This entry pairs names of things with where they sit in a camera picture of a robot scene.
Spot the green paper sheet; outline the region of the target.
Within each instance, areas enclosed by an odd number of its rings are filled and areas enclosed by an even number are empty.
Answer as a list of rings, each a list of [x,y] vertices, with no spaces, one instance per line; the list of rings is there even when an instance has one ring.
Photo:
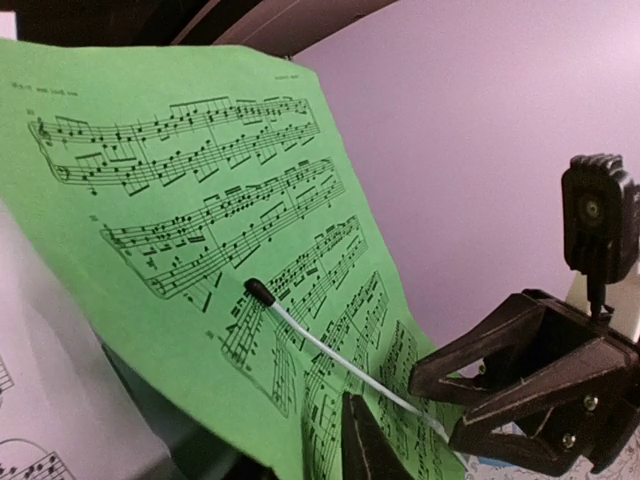
[[[405,396],[432,350],[314,72],[238,47],[1,44],[1,199],[98,335],[282,479],[339,479],[344,392],[416,479],[460,479]]]

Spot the light blue music stand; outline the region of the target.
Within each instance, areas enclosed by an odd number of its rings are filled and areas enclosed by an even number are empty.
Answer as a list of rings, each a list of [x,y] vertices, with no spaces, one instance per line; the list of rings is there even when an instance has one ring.
[[[369,211],[320,198],[107,201],[26,241],[183,479],[213,433],[283,479],[343,479],[344,392],[416,479],[460,479],[445,409],[406,392],[429,349]]]

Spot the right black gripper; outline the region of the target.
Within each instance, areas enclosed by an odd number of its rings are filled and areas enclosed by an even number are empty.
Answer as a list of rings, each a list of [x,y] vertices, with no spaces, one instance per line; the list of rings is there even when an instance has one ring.
[[[477,403],[450,447],[546,475],[608,468],[639,425],[639,346],[542,290],[514,293],[418,360],[408,392]]]

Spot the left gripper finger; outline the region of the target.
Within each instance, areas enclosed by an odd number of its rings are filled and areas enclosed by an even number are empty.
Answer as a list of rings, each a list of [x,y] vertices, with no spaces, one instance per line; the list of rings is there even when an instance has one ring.
[[[361,395],[344,392],[341,412],[342,478],[412,480]]]

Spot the white sheet music page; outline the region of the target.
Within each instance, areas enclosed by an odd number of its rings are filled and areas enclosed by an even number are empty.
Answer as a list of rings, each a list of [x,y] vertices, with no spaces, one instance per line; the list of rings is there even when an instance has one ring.
[[[1,211],[1,476],[179,479],[81,312]]]

